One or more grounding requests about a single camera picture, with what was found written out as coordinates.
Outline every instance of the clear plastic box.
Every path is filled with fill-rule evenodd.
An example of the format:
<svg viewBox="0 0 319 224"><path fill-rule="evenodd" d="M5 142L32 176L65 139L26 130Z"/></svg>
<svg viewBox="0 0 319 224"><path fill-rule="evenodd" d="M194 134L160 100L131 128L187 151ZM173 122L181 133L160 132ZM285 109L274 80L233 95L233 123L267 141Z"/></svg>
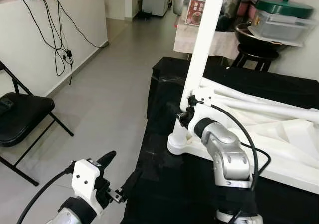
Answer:
<svg viewBox="0 0 319 224"><path fill-rule="evenodd" d="M258 38L286 45L302 46L316 22L292 16L270 14L257 10L249 31Z"/></svg>

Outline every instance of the black tablecloth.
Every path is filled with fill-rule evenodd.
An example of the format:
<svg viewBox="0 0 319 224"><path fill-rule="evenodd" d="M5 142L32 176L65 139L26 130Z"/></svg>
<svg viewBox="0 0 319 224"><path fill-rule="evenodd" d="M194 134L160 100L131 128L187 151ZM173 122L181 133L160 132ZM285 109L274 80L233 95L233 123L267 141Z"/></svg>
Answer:
<svg viewBox="0 0 319 224"><path fill-rule="evenodd" d="M141 179L130 196L123 224L213 224L218 193L212 162L167 150L189 62L164 57L153 67L148 124L137 167ZM207 64L204 76L279 102L319 109L319 83L296 77ZM265 224L318 224L318 195L260 178L256 189Z"/></svg>

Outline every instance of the black device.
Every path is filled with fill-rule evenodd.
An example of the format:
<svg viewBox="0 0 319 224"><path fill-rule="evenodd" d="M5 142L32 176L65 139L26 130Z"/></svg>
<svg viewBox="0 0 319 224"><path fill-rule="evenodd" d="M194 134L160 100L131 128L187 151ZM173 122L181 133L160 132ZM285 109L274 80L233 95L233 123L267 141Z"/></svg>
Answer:
<svg viewBox="0 0 319 224"><path fill-rule="evenodd" d="M8 98L0 99L0 116L9 111L14 106L13 101Z"/></svg>

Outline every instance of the white cloth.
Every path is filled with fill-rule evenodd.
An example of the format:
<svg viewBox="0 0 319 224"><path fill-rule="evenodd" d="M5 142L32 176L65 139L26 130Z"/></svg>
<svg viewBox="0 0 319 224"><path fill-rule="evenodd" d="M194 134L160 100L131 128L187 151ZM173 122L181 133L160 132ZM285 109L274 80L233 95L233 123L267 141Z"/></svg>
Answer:
<svg viewBox="0 0 319 224"><path fill-rule="evenodd" d="M186 25L179 19L175 37L174 51L183 53L193 53L195 41L198 33L198 26ZM210 56L223 56L235 60L238 55L239 42L234 32L215 32Z"/></svg>

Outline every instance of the gray tiled floor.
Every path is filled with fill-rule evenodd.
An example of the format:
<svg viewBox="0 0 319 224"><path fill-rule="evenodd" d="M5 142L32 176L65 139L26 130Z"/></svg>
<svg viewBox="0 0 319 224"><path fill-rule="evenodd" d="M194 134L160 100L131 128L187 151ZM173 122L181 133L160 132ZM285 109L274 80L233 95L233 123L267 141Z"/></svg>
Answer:
<svg viewBox="0 0 319 224"><path fill-rule="evenodd" d="M72 86L56 96L55 114L74 131L71 138L54 126L19 165L40 181L34 187L0 165L0 223L16 223L31 197L70 160L99 158L115 150L117 157L106 172L113 187L119 187L133 171L146 125L146 108L152 66L163 56L185 58L172 51L175 15L135 21L128 25L76 77ZM32 138L15 148L1 150L15 160ZM71 176L58 180L36 202L25 224L43 224L56 214L59 205L73 194ZM112 203L96 224L117 224L125 205Z"/></svg>

